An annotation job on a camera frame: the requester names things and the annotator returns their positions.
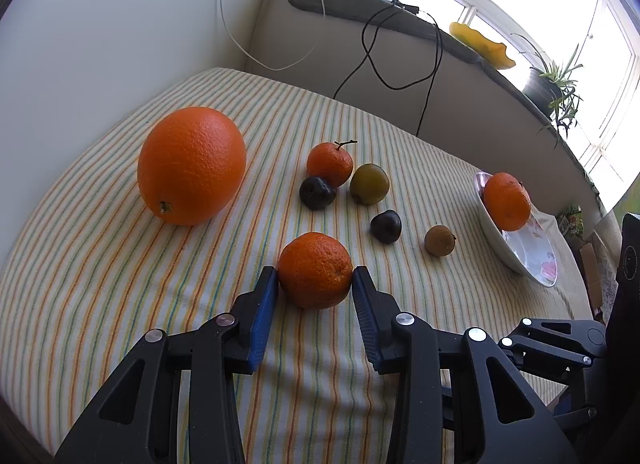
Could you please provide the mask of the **medium mandarin orange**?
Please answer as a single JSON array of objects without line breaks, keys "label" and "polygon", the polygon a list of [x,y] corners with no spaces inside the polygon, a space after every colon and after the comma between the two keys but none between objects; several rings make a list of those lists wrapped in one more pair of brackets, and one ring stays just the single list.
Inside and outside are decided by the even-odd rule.
[{"label": "medium mandarin orange", "polygon": [[343,301],[352,283],[352,259],[332,236],[308,232],[286,245],[278,260],[286,298],[302,309],[328,309]]}]

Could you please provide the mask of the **white floral bowl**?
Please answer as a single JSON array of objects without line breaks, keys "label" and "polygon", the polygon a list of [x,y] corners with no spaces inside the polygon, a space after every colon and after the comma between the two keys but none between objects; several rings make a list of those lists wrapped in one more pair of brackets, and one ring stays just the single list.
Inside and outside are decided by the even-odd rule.
[{"label": "white floral bowl", "polygon": [[480,227],[489,245],[508,268],[544,287],[552,287],[558,280],[559,269],[548,235],[533,213],[518,231],[500,230],[483,202],[484,188],[489,179],[490,174],[483,171],[473,177]]}]

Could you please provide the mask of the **dark plum left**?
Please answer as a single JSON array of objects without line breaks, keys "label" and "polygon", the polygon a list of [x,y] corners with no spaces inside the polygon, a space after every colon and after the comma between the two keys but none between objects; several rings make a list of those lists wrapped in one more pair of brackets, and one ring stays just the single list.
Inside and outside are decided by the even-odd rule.
[{"label": "dark plum left", "polygon": [[310,210],[320,210],[331,205],[336,196],[334,187],[317,176],[306,178],[299,187],[300,201]]}]

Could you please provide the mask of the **mandarin in bowl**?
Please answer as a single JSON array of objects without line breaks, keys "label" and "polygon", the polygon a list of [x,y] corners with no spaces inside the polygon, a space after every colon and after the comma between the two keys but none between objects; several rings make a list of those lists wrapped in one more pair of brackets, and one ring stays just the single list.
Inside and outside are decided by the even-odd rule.
[{"label": "mandarin in bowl", "polygon": [[483,202],[497,228],[507,232],[523,228],[532,209],[524,185],[506,172],[489,178],[483,190]]}]

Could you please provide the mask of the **striped tablecloth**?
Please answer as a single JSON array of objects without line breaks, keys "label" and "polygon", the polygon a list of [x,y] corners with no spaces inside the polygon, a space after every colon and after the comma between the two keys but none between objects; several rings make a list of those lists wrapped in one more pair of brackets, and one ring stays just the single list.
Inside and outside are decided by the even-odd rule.
[{"label": "striped tablecloth", "polygon": [[[137,163],[157,121],[189,106],[235,122],[246,172],[214,220],[180,228],[142,202]],[[299,202],[309,151],[334,140],[355,140],[354,161],[378,164],[390,177],[382,208],[401,217],[395,244],[370,234],[374,209],[346,190],[318,213]],[[538,221],[558,259],[556,283],[543,287],[503,265],[480,227],[475,172],[381,118],[295,86],[226,68],[176,83],[91,145],[28,219],[1,276],[2,399],[30,436],[58,450],[146,331],[190,331],[228,310],[286,244],[310,231],[340,241],[378,289],[439,329],[479,326],[500,338],[523,317],[590,317],[582,276],[552,216]],[[457,238],[446,257],[424,247],[437,224]]]}]

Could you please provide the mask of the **dark window sill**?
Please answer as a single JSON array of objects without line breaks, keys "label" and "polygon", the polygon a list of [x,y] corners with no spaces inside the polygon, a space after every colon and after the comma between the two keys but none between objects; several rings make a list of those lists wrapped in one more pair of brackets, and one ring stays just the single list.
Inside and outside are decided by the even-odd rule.
[{"label": "dark window sill", "polygon": [[520,179],[546,213],[604,214],[597,187],[544,114],[446,30],[380,0],[286,0],[293,30],[323,15],[329,34],[302,86],[415,133],[490,172]]}]

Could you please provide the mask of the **green-brown plum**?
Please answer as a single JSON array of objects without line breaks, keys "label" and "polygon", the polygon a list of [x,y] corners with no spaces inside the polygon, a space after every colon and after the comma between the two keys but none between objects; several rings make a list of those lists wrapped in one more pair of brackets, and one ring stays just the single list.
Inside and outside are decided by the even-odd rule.
[{"label": "green-brown plum", "polygon": [[349,194],[359,205],[375,205],[382,201],[389,190],[390,178],[376,164],[361,165],[349,184]]}]

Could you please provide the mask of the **dark plum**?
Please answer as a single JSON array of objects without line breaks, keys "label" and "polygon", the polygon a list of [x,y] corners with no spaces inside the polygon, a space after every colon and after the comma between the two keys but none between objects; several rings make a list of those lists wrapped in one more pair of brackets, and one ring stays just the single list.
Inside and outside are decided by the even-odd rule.
[{"label": "dark plum", "polygon": [[300,201],[310,210],[320,210],[331,205],[336,196],[334,187],[317,176],[306,178],[299,187]]},{"label": "dark plum", "polygon": [[385,245],[396,242],[401,236],[401,229],[400,216],[392,209],[379,213],[370,222],[371,234]]}]

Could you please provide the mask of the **large orange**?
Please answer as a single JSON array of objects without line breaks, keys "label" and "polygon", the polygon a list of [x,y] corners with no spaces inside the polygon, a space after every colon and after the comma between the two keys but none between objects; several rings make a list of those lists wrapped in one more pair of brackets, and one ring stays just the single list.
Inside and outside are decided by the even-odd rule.
[{"label": "large orange", "polygon": [[216,109],[186,107],[161,119],[145,139],[138,187],[155,216],[190,227],[229,204],[245,166],[246,147],[235,123]]}]

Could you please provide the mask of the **mandarin with stem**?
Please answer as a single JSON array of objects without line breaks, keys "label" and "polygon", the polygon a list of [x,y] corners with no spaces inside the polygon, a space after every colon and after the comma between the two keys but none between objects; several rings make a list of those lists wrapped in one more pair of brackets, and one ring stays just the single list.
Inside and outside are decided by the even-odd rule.
[{"label": "mandarin with stem", "polygon": [[346,150],[350,144],[356,144],[356,141],[324,142],[314,146],[306,162],[307,176],[319,177],[330,187],[341,187],[354,170],[352,155]]}]

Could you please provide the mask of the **dark plum right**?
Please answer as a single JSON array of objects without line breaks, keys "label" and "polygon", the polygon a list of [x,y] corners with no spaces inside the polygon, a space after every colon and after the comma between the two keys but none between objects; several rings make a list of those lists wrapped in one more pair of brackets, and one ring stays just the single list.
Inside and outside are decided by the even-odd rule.
[{"label": "dark plum right", "polygon": [[370,222],[371,234],[385,245],[396,242],[401,236],[401,229],[400,216],[392,209],[379,213]]}]

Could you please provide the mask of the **potted green plant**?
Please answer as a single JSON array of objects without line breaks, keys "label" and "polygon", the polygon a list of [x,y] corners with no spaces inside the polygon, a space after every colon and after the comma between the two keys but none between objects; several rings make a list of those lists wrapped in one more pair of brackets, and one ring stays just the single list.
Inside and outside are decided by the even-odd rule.
[{"label": "potted green plant", "polygon": [[575,49],[564,66],[554,60],[545,60],[542,53],[524,34],[518,34],[533,50],[541,68],[529,68],[529,78],[523,90],[529,99],[549,120],[547,128],[562,131],[565,138],[571,127],[577,125],[577,113],[582,97],[576,93],[577,80],[572,78],[575,70],[582,68],[578,55],[582,47]]}]

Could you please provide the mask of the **small brown fruit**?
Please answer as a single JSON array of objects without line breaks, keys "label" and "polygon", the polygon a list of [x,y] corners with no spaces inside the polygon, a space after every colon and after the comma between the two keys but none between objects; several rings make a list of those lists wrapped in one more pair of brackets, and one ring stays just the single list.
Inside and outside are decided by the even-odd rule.
[{"label": "small brown fruit", "polygon": [[437,224],[431,227],[425,234],[424,247],[426,251],[435,257],[446,257],[454,251],[457,238],[446,225]]}]

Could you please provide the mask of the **yellow dish on sill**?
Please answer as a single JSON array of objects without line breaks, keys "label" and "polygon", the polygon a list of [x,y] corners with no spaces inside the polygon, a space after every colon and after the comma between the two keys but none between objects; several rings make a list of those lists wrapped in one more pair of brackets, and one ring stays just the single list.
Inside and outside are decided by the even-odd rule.
[{"label": "yellow dish on sill", "polygon": [[503,42],[491,41],[468,25],[452,22],[449,25],[449,34],[487,60],[493,68],[510,69],[516,65],[514,60],[506,55],[506,45]]}]

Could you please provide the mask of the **green package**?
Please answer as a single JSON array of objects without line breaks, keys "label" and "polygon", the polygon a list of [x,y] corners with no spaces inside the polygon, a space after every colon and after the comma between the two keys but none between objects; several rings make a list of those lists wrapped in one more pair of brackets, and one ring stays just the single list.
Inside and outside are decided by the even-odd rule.
[{"label": "green package", "polygon": [[571,205],[565,208],[556,216],[556,222],[562,236],[582,239],[585,226],[582,207],[579,205]]}]

